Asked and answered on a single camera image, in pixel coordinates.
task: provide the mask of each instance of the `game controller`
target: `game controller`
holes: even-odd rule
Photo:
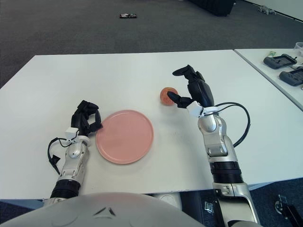
[[[292,58],[288,54],[284,53],[281,56],[277,56],[277,57],[266,57],[263,60],[263,62],[267,66],[276,70],[276,69],[279,69],[279,68],[282,68],[282,67],[288,67],[288,66],[295,65],[297,63],[296,58],[297,57]]]
[[[303,84],[303,67],[299,67],[291,72],[281,72],[280,79],[291,86]]]

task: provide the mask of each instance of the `black bag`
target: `black bag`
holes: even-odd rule
[[[198,6],[217,16],[227,16],[231,13],[234,0],[190,0]]]

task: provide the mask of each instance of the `white bracket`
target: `white bracket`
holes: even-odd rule
[[[188,107],[187,110],[190,115],[194,117],[204,117],[205,115],[212,114],[214,112],[218,112],[223,107],[217,107],[217,106],[210,106],[210,107],[203,107],[200,106],[197,101],[192,102]]]
[[[69,128],[65,131],[66,141],[67,141],[67,142],[71,142],[71,143],[76,142],[76,138],[77,138],[77,133],[78,133],[78,131],[79,131],[78,128],[69,127]]]

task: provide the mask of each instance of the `black device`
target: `black device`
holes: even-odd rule
[[[300,66],[296,70],[290,72],[281,72],[280,79],[291,86],[303,84],[303,67]]]
[[[296,58],[297,57],[292,58],[288,54],[284,53],[281,56],[277,56],[277,57],[266,57],[263,60],[263,62],[267,66],[276,70],[276,69],[279,69],[279,68],[282,68],[282,67],[288,67],[288,66],[295,65],[297,63]]]
[[[231,13],[234,0],[190,0],[199,7],[215,14],[216,16],[227,16]]]

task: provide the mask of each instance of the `table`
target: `table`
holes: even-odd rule
[[[275,51],[276,56],[286,53],[292,57],[298,57],[298,63],[303,63],[303,57],[298,56],[293,49],[236,49],[244,60],[246,60],[252,67],[260,72],[266,79],[268,79],[274,86],[276,86],[283,94],[285,94],[294,104],[296,104],[303,111],[303,91],[302,85],[293,87],[280,80],[279,75],[282,71],[293,71],[294,69],[282,68],[274,70],[263,64],[263,60],[268,56],[270,51]]]
[[[211,189],[197,119],[159,99],[168,86],[189,96],[187,80],[171,74],[187,64],[203,74],[215,103],[233,101],[248,109],[250,132],[236,148],[248,184],[303,176],[302,111],[232,50],[45,55],[31,59],[0,89],[0,199],[50,196],[58,175],[48,163],[47,145],[64,137],[82,99],[98,104],[102,119],[123,109],[145,114],[153,124],[154,141],[141,160],[120,166],[99,154],[91,136],[80,194]],[[236,141],[246,127],[245,113],[229,108],[221,116]],[[52,152],[63,157],[65,149],[53,145]]]

